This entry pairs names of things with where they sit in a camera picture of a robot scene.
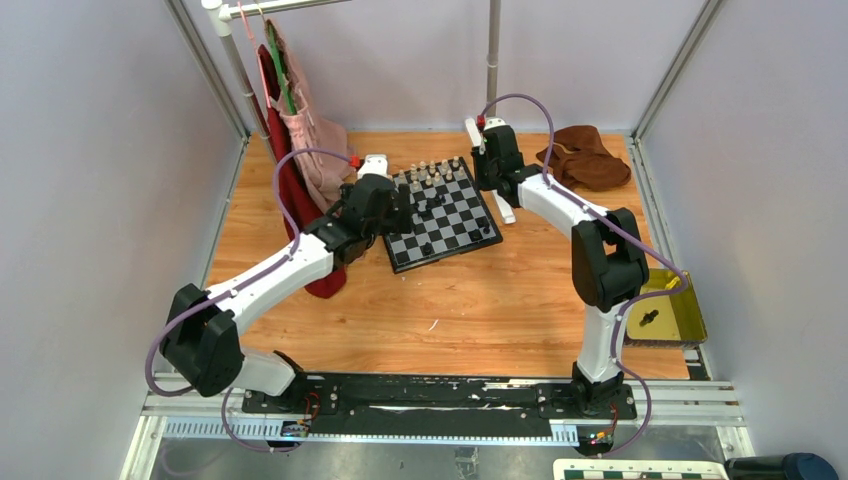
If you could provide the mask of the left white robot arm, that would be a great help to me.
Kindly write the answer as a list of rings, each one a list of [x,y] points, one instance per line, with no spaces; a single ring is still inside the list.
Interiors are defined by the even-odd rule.
[[[326,214],[294,230],[289,245],[228,281],[206,289],[189,283],[175,293],[145,360],[149,388],[164,397],[242,388],[266,394],[283,413],[298,411],[307,389],[296,363],[244,348],[241,336],[291,294],[362,257],[377,237],[411,230],[409,185],[363,166]]]

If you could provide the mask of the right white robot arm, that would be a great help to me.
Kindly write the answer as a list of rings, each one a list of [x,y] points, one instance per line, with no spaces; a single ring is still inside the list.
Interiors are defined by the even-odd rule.
[[[568,392],[541,395],[541,410],[567,407],[584,418],[635,418],[617,355],[623,344],[618,333],[626,321],[619,310],[649,276],[644,251],[627,239],[639,235],[633,213],[594,205],[565,190],[542,166],[525,163],[514,130],[502,119],[477,116],[464,126],[477,186],[494,193],[503,220],[512,222],[515,209],[527,210],[570,243],[572,283],[585,304],[582,346]]]

